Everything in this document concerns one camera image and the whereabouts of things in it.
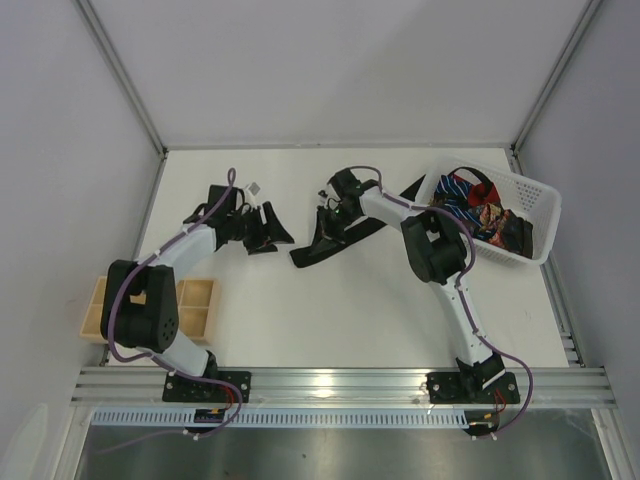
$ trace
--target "white wall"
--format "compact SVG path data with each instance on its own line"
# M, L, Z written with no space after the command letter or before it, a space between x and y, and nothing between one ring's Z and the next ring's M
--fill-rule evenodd
M94 0L165 143L510 143L585 0Z
M93 284L130 257L157 157L72 2L0 2L0 456L49 405L44 478Z
M640 3L610 0L527 141L563 195L554 247L591 365L604 364L640 452Z

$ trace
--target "red fabric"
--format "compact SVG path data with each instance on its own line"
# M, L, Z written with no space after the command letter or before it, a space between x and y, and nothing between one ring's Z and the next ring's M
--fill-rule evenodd
M502 203L496 186L492 185L491 190L489 190L487 194L485 193L485 186L482 183L471 187L471 193L469 193L467 202L471 207L477 207L478 205L485 205L487 203Z

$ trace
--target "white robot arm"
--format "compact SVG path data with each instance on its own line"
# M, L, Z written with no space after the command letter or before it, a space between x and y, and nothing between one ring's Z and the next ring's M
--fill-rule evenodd
M460 276L466 268L467 254L461 231L448 212L407 201L415 196L421 181L399 197L383 191L379 181L359 181L349 168L337 172L327 189L320 192L323 204L317 210L311 246L290 254L298 268L305 268L326 260L384 225L401 232L409 265L421 281L433 288L446 313L460 369L458 376L445 375L444 381L449 382L446 388L438 383L435 389L430 389L432 402L458 403L456 399L459 403L493 402L494 389L505 382L506 372L501 356L488 346L469 288ZM436 377L443 378L431 376L427 388L436 385L433 381Z
M206 204L193 215L154 260L117 260L111 264L107 276L101 333L109 340L112 310L116 314L113 329L115 343L135 348L153 356L169 368L193 377L216 378L215 356L194 344L178 328L178 302L175 285L203 258L217 252L229 241L241 241L249 255L277 251L278 243L293 243L282 227L271 203L258 206L248 190L212 185ZM218 204L213 214L213 206ZM133 270L133 279L124 287ZM144 292L144 305L130 301L131 296ZM121 300L114 307L117 297Z

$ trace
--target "black mounting bracket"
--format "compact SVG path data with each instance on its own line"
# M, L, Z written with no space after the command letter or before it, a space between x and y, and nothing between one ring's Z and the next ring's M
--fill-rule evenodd
M520 392L516 376L506 372L484 390L473 392L464 387L460 372L432 372L427 374L427 390L434 405L495 405L499 390L509 405L520 403Z
M242 392L242 403L249 403L251 393L251 372L218 372L218 380L231 383ZM228 403L224 388L210 383L188 380L178 375L169 375L164 380L162 401L168 403Z

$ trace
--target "metal floor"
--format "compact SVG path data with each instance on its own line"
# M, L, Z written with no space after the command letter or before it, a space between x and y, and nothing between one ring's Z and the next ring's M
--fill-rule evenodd
M530 411L497 441L460 430L230 428L198 443L169 435L91 453L149 431L91 427L76 480L611 478L589 410Z

